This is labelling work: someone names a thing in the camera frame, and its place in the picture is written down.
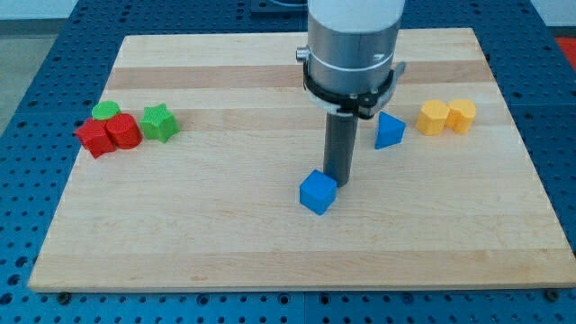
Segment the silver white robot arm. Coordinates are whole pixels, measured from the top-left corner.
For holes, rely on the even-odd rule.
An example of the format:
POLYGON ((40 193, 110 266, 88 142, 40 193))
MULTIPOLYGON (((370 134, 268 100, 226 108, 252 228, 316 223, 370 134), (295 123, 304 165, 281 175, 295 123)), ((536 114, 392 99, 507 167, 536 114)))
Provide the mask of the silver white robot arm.
POLYGON ((404 0, 309 0, 307 45, 296 59, 321 88, 361 95, 389 75, 404 0))

